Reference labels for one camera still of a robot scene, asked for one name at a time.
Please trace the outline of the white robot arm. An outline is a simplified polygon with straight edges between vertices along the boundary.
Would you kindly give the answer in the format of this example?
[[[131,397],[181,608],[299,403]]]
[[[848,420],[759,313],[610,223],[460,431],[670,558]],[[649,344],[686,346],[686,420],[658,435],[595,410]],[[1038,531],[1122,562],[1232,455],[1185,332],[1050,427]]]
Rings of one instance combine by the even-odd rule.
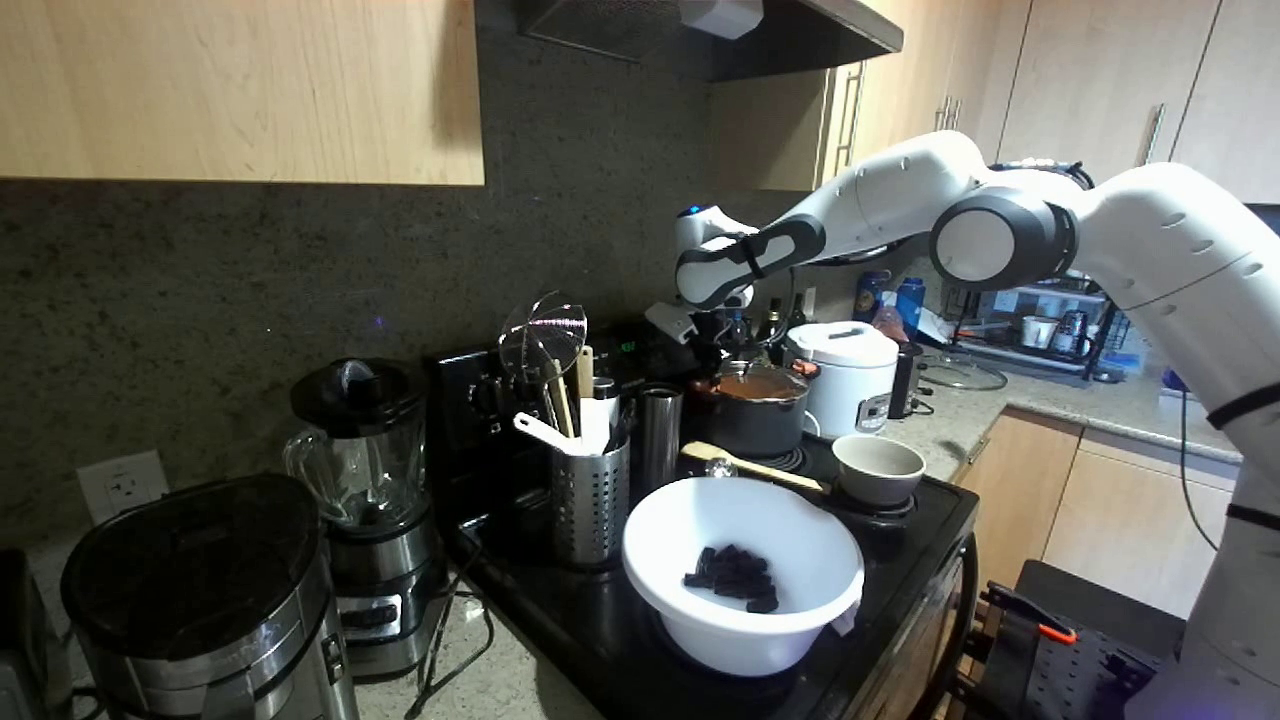
[[[922,238],[939,277],[1020,287],[1084,273],[1165,353],[1244,461],[1176,661],[1133,700],[1141,720],[1280,713],[1280,236],[1187,165],[1091,189],[996,167],[943,126],[893,144],[776,220],[684,220],[677,293],[702,308],[780,267]]]

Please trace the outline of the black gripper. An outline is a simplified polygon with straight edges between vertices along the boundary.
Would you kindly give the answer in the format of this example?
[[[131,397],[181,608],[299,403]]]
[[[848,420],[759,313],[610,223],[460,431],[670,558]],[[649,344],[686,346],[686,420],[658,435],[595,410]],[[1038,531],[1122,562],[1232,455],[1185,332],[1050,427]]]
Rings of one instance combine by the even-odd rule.
[[[694,308],[691,326],[684,332],[684,344],[691,346],[694,359],[748,354],[755,346],[748,308],[742,303]]]

